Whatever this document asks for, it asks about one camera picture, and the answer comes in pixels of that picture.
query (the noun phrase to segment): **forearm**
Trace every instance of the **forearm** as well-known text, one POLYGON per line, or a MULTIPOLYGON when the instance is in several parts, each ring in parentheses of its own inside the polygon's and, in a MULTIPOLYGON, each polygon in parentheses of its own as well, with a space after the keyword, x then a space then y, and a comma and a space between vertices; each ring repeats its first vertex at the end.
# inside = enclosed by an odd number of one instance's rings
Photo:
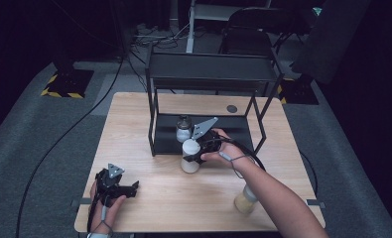
POLYGON ((284 237, 327 237, 306 204, 284 184, 249 160, 236 165, 284 237))

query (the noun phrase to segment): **gray carpet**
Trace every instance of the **gray carpet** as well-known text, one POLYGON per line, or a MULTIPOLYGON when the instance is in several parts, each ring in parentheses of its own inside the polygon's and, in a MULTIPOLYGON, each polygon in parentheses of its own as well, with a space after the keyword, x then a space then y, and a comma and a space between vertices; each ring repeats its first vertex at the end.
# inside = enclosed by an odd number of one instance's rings
MULTIPOLYGON (((220 36, 204 34, 196 38, 195 53, 215 53, 219 42, 220 36)), ((176 48, 157 51, 184 52, 185 45, 185 40, 179 40, 176 48)), ((279 54, 291 77, 297 75, 290 72, 288 65, 301 46, 296 38, 291 38, 279 54)), ((139 48, 136 53, 141 59, 145 58, 144 50, 139 48)), ((133 56, 130 59, 144 77, 143 64, 133 56)), ((28 179, 41 158, 61 137, 33 179, 21 220, 20 237, 77 237, 73 228, 75 211, 70 204, 81 198, 112 94, 115 91, 144 91, 128 61, 124 62, 104 101, 65 136, 63 134, 107 92, 118 66, 117 62, 76 63, 76 68, 95 71, 84 99, 40 95, 56 70, 51 64, 25 89, 0 127, 0 237, 14 237, 18 209, 28 179)), ((318 198, 326 205, 323 213, 328 234, 330 237, 392 237, 391 218, 314 83, 313 89, 320 105, 285 104, 284 109, 299 149, 317 173, 318 198)), ((314 185, 311 167, 308 163, 305 165, 314 185)))

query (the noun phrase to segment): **hand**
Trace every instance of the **hand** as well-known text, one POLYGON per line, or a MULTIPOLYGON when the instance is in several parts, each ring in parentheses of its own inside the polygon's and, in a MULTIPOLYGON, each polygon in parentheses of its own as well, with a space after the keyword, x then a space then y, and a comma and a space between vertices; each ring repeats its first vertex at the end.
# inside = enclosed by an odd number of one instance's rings
MULTIPOLYGON (((222 129, 211 129, 219 134, 220 137, 228 138, 230 137, 222 130, 222 129)), ((232 164, 236 170, 243 166, 246 162, 251 163, 251 160, 249 160, 248 157, 243 157, 244 153, 239 150, 236 146, 227 143, 227 142, 222 142, 220 146, 220 151, 229 156, 231 159, 239 158, 235 161, 229 162, 227 161, 224 157, 222 157, 219 152, 211 152, 211 153, 205 153, 201 155, 201 159, 204 161, 219 161, 226 165, 228 168, 232 168, 232 164)))
MULTIPOLYGON (((96 181, 93 183, 93 186, 91 187, 90 190, 90 198, 92 199, 92 201, 94 199, 95 193, 96 193, 96 181)), ((125 195, 122 195, 116 199, 111 200, 112 203, 111 207, 106 208, 106 216, 105 216, 104 223, 101 221, 103 205, 100 200, 97 201, 96 208, 93 215, 93 220, 91 223, 90 232, 98 233, 98 234, 110 234, 111 228, 115 222, 115 217, 117 215, 117 212, 121 207, 122 203, 124 203, 126 198, 127 197, 125 195)))

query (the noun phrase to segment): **black metal frame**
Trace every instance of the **black metal frame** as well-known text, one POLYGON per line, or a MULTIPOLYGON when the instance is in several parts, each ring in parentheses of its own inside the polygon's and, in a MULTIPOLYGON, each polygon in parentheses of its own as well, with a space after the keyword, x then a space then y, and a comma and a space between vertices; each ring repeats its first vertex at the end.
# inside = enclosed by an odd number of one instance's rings
MULTIPOLYGON (((261 140, 258 143, 257 147, 254 150, 254 147, 252 145, 252 141, 251 141, 251 137, 249 134, 249 128, 248 126, 246 127, 247 130, 247 134, 245 136, 249 137, 249 142, 246 140, 246 143, 242 143, 245 144, 245 146, 247 146, 247 148, 253 148, 254 153, 257 154, 259 152, 259 150, 261 149, 262 145, 264 144, 267 136, 266 136, 266 132, 262 123, 262 119, 274 97, 274 95, 276 95, 277 92, 277 88, 280 84, 280 81, 283 79, 284 73, 282 72, 282 68, 280 67, 279 61, 277 60, 276 55, 272 52, 272 56, 274 56, 273 59, 268 59, 271 62, 270 66, 275 66, 279 72, 278 75, 274 75, 275 78, 258 78, 258 79, 243 79, 243 78, 222 78, 222 77, 217 77, 217 78, 213 78, 213 77, 187 77, 185 78, 185 80, 183 80, 182 78, 176 78, 173 76, 159 76, 157 77, 157 75, 152 75, 151 73, 151 57, 152 55, 164 55, 164 56, 194 56, 194 57, 214 57, 214 58, 239 58, 239 59, 264 59, 264 57, 249 57, 249 56, 224 56, 224 55, 200 55, 200 54, 165 54, 165 53, 154 53, 153 52, 153 46, 150 45, 149 49, 148 49, 148 54, 147 54, 147 58, 146 58, 146 67, 145 67, 145 71, 146 71, 146 83, 147 83, 147 93, 148 93, 148 101, 149 101, 149 108, 150 108, 150 127, 149 127, 149 134, 148 134, 148 138, 149 138, 149 143, 150 143, 150 147, 151 147, 151 151, 152 151, 152 156, 156 156, 157 154, 180 154, 181 150, 172 150, 170 152, 162 152, 159 153, 156 150, 156 146, 155 143, 157 142, 157 133, 161 133, 161 129, 159 128, 155 128, 155 135, 153 136, 153 127, 155 124, 155 118, 157 121, 157 127, 158 127, 158 120, 166 120, 169 119, 171 120, 174 117, 177 117, 179 115, 177 114, 170 114, 170 113, 161 113, 159 111, 159 100, 158 100, 158 89, 188 89, 188 90, 226 90, 226 91, 249 91, 252 92, 251 94, 251 98, 248 102, 247 108, 245 110, 244 115, 238 115, 238 116, 231 116, 231 115, 227 115, 227 116, 218 116, 218 117, 226 117, 229 120, 235 119, 235 118, 244 118, 245 121, 246 117, 248 115, 248 113, 251 110, 251 107, 254 107, 256 116, 257 116, 257 121, 258 121, 258 125, 260 128, 260 132, 261 132, 261 140), (265 96, 266 94, 266 89, 268 86, 269 82, 274 82, 274 86, 270 92, 270 95, 265 103, 265 105, 263 106, 263 108, 260 110, 260 108, 258 107, 257 104, 257 100, 256 100, 256 92, 259 89, 259 87, 261 87, 262 85, 264 85, 265 90, 262 93, 263 96, 265 96)), ((192 117, 203 117, 206 115, 192 115, 190 114, 192 117)), ((175 124, 171 125, 171 128, 173 128, 172 131, 174 131, 174 136, 173 139, 175 140, 175 124)))

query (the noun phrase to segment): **black chair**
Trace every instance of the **black chair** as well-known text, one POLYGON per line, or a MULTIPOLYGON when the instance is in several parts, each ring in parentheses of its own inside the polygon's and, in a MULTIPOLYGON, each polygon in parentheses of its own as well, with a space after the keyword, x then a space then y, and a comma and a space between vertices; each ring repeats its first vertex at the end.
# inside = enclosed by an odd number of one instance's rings
POLYGON ((249 7, 233 13, 223 30, 220 54, 269 56, 276 54, 294 25, 292 11, 280 8, 249 7), (272 44, 269 34, 278 40, 272 44))

